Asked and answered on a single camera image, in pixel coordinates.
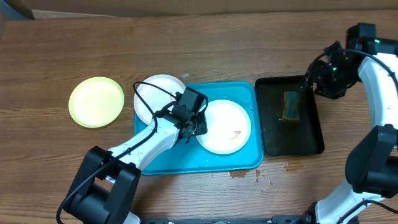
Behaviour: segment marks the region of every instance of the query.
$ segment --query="yellow plate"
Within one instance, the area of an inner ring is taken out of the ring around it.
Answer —
[[[93,77],[81,82],[69,98],[69,113],[87,128],[105,126],[123,109],[122,88],[110,78]]]

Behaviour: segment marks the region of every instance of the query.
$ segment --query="water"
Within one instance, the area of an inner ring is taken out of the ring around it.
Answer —
[[[309,118],[307,94],[300,83],[261,85],[256,91],[266,153],[270,156],[316,154],[317,142]],[[300,93],[298,120],[282,119],[286,91]]]

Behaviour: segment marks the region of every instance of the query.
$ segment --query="black tray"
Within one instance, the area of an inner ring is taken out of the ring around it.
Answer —
[[[311,155],[325,150],[312,90],[301,91],[303,76],[256,81],[262,144],[268,156]],[[280,119],[286,91],[301,92],[298,121]]]

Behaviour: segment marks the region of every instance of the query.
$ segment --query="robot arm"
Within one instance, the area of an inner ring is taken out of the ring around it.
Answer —
[[[377,39],[374,25],[358,24],[349,29],[346,46],[372,54],[398,72],[397,42]],[[330,49],[338,50],[340,45]],[[315,94],[339,98],[359,78],[368,98],[372,131],[348,156],[346,179],[310,209],[314,217],[307,219],[307,223],[348,223],[366,208],[365,200],[379,202],[398,193],[398,158],[390,156],[397,144],[398,83],[374,59],[358,54],[336,51],[330,54],[329,63],[316,62],[315,66],[309,70],[318,83]]]
[[[147,138],[155,129],[154,120],[145,130],[135,135],[127,142],[105,151],[99,147],[90,149],[72,182],[63,209],[72,214],[83,223],[128,223],[140,222],[130,212],[134,194],[136,193],[141,170],[152,162],[160,153],[173,147],[179,140],[207,133],[205,110],[199,111],[200,106],[207,97],[189,87],[181,95],[177,93],[177,103],[172,111],[166,105],[155,113],[157,120],[156,132]],[[143,139],[146,142],[139,145],[131,153],[113,160],[126,150],[129,150]],[[99,172],[103,164],[113,160],[108,167]],[[110,192],[94,183],[97,178],[107,178],[114,185]]]

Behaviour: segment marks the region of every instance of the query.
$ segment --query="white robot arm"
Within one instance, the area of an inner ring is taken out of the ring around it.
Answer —
[[[108,151],[96,146],[86,153],[66,199],[58,208],[58,223],[62,223],[61,209],[83,223],[140,222],[130,208],[141,171],[179,140],[207,133],[206,107],[199,111],[205,100],[207,105],[207,97],[186,87],[184,93],[177,93],[175,98],[176,101],[162,110],[151,112],[154,116],[151,124],[127,142]],[[169,111],[167,108],[171,105],[173,109]],[[114,184],[111,191],[96,185],[95,177],[111,181]]]
[[[378,59],[384,62],[393,72],[398,72],[398,58],[393,54],[377,54]],[[396,86],[387,71],[377,62],[365,57],[358,74],[362,80],[368,98],[371,115],[371,128],[376,125],[391,124],[398,129],[398,95]],[[316,216],[319,224],[335,224],[339,219],[363,200],[383,200],[379,194],[368,192],[355,193],[353,186],[344,180],[327,198],[316,205]],[[362,205],[349,215],[343,223],[347,223],[359,212],[366,208]]]
[[[361,37],[361,33],[373,34],[373,37]],[[348,30],[347,48],[351,44],[355,48],[373,53],[373,57],[387,65],[390,72],[397,73],[397,43],[393,40],[376,39],[375,35],[376,30],[372,24],[358,24]],[[390,173],[390,167],[384,163],[397,162],[396,158],[389,157],[389,154],[397,144],[398,83],[386,68],[371,57],[364,57],[361,61],[358,77],[366,90],[372,131],[349,155],[346,179],[343,183],[327,198],[315,204],[313,212],[316,223],[319,224],[348,223],[368,206],[364,203],[367,200],[380,202],[385,197],[393,197],[397,193],[397,177]]]

